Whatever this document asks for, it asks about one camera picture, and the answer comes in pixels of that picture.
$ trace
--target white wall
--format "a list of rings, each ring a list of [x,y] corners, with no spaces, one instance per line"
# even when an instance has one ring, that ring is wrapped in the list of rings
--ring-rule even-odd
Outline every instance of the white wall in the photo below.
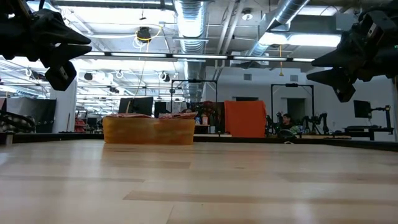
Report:
[[[243,74],[252,74],[251,81],[244,81]],[[206,68],[206,79],[212,79],[214,74],[213,67]],[[298,68],[284,68],[284,76],[280,76],[280,69],[274,70],[250,68],[243,70],[241,68],[223,69],[218,84],[218,101],[233,100],[234,96],[258,97],[266,104],[267,112],[271,115],[271,83],[286,84],[291,83],[290,75],[298,75],[299,84],[306,84],[305,74]],[[275,86],[274,89],[274,117],[278,111],[287,112],[286,98],[306,99],[306,114],[312,114],[311,89],[286,88],[284,86]],[[203,94],[203,100],[215,101],[215,91],[206,86]]]
[[[77,80],[74,79],[66,91],[50,90],[50,99],[57,100],[53,133],[75,130]]]
[[[218,101],[233,100],[234,96],[247,96],[247,97],[258,97],[264,101],[267,108],[267,113],[271,115],[271,84],[266,83],[268,78],[275,83],[279,76],[279,71],[268,71],[268,70],[250,70],[252,73],[253,81],[243,81],[243,73],[247,70],[241,70],[238,68],[229,68],[228,73],[223,73],[220,77],[218,84]],[[386,105],[392,106],[391,111],[391,124],[395,128],[395,105],[394,105],[394,94],[393,84],[391,80],[385,77],[376,77],[368,83],[357,81],[354,86],[356,93],[353,99],[347,103],[340,103],[335,95],[333,89],[326,85],[308,81],[305,78],[305,74],[299,73],[299,70],[287,69],[284,77],[280,77],[279,83],[290,83],[288,80],[289,74],[299,74],[300,84],[314,85],[315,91],[315,114],[328,113],[328,127],[332,131],[342,130],[347,126],[354,125],[370,125],[367,119],[355,118],[354,116],[354,105],[353,100],[364,100],[370,101],[371,106],[383,107]],[[214,91],[206,87],[206,91],[203,94],[204,100],[215,101]],[[305,113],[309,116],[312,115],[312,104],[311,96],[303,88],[286,88],[286,87],[274,87],[274,118],[278,111],[287,111],[286,98],[305,98],[306,99],[306,110]],[[386,115],[382,111],[373,112],[372,124],[386,126]],[[377,141],[395,141],[395,135],[388,135],[387,133],[376,133]]]
[[[305,99],[307,115],[312,115],[311,95],[303,88],[287,88],[285,86],[275,86],[274,89],[274,117],[278,111],[287,112],[286,98],[303,98]],[[205,99],[215,101],[215,93],[210,88],[206,88]],[[258,97],[266,104],[267,114],[271,115],[271,85],[218,85],[218,101],[233,100],[235,96]]]

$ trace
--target black frame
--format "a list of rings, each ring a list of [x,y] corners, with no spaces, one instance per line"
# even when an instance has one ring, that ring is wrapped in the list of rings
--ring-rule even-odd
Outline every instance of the black frame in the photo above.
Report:
[[[172,80],[172,88],[171,88],[171,109],[170,113],[173,113],[173,84],[175,82],[188,82],[188,83],[206,83],[212,82],[216,84],[216,104],[218,103],[218,82],[217,80],[196,80],[196,79],[188,79],[188,80]]]
[[[312,116],[315,116],[315,99],[314,99],[314,87],[313,85],[300,85],[296,83],[286,83],[286,84],[271,84],[271,118],[274,120],[274,86],[284,86],[287,88],[297,88],[299,86],[302,87],[310,87],[311,88],[311,100],[312,100]]]

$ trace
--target silver air duct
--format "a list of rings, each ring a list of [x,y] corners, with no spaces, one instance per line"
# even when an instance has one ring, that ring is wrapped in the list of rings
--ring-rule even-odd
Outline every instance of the silver air duct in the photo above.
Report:
[[[261,24],[264,32],[263,35],[280,25],[289,24],[308,2],[310,0],[280,0],[277,9],[271,12],[273,17],[269,19],[269,17],[264,16],[261,21],[261,23],[264,23]],[[269,45],[257,41],[248,52],[248,55],[261,56],[268,47]]]
[[[205,34],[206,2],[192,0],[175,0],[175,11],[178,14],[177,25],[180,37],[202,38]],[[184,54],[203,54],[205,43],[200,40],[181,40]],[[184,62],[186,79],[205,79],[205,64],[201,62]],[[192,102],[201,100],[203,84],[189,85],[188,93]]]

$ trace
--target wooden floor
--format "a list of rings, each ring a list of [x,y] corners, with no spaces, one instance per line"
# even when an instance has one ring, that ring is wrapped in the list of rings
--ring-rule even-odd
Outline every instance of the wooden floor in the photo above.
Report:
[[[0,147],[0,223],[398,223],[398,154],[63,141]]]

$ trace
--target orange box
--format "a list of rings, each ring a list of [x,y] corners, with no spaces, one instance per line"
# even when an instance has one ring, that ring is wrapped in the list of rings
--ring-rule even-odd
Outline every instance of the orange box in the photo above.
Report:
[[[195,120],[114,118],[103,120],[104,138],[111,144],[193,144]]]

